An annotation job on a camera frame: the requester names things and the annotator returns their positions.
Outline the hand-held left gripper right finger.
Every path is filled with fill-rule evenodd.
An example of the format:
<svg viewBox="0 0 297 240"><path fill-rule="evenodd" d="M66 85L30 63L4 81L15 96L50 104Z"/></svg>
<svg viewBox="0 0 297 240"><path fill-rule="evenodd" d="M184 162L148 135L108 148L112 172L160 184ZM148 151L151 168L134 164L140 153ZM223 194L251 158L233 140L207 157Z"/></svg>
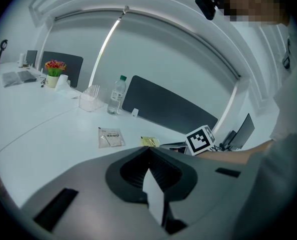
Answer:
<svg viewBox="0 0 297 240"><path fill-rule="evenodd" d="M153 148L150 148L149 170L163 192L174 186L182 177L181 170Z"/></svg>

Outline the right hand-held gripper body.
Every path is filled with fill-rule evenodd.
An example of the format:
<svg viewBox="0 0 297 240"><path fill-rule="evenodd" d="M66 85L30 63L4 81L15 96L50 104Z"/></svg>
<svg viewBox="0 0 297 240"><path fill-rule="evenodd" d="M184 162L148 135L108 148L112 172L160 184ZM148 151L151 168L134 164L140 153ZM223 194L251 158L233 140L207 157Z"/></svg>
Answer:
<svg viewBox="0 0 297 240"><path fill-rule="evenodd" d="M192 156L208 151L216 144L216 138L208 125L203 125L185 136L185 142Z"/></svg>

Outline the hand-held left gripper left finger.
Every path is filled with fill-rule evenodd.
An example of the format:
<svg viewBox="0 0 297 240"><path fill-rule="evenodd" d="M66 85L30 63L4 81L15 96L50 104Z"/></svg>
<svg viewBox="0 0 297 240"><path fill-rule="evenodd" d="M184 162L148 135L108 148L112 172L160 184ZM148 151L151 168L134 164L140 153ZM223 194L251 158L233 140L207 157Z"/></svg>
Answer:
<svg viewBox="0 0 297 240"><path fill-rule="evenodd" d="M149 169L150 148L142 147L120 160L120 175L131 186L142 189L145 175Z"/></svg>

